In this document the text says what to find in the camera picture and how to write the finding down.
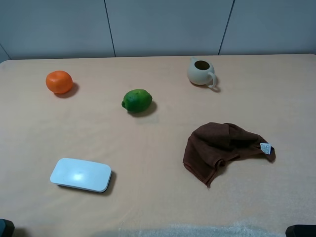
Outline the black robot base right corner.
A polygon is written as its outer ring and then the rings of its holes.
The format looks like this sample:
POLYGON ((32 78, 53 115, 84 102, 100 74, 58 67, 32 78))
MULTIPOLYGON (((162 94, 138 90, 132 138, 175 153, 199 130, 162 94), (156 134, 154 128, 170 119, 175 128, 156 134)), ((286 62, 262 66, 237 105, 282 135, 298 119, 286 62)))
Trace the black robot base right corner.
POLYGON ((316 237, 316 225, 293 225, 286 229, 286 237, 316 237))

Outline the black robot base left corner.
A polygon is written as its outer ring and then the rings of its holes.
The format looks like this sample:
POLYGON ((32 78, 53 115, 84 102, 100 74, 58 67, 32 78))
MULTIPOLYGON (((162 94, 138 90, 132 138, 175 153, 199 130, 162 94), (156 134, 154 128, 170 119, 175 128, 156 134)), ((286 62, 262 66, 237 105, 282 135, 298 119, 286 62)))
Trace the black robot base left corner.
POLYGON ((12 237, 15 230, 14 224, 5 219, 0 219, 0 237, 12 237))

